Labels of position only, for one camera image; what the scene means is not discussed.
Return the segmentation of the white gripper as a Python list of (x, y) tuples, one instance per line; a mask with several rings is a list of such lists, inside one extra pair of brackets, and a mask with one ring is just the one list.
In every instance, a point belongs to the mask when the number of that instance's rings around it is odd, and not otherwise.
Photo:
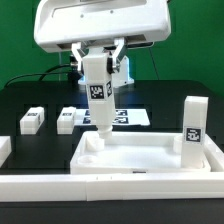
[(47, 52), (71, 49), (79, 72), (86, 45), (114, 43), (107, 58), (109, 74), (120, 71), (127, 44), (164, 41), (170, 34), (167, 0), (41, 0), (34, 25), (36, 43)]

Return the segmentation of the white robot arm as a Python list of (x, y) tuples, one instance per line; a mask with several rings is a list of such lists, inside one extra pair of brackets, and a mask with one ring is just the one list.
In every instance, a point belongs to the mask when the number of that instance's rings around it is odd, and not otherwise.
[(164, 41), (171, 33), (168, 0), (41, 0), (34, 39), (45, 51), (70, 51), (81, 61), (85, 51), (112, 52), (117, 87), (133, 81), (126, 51)]

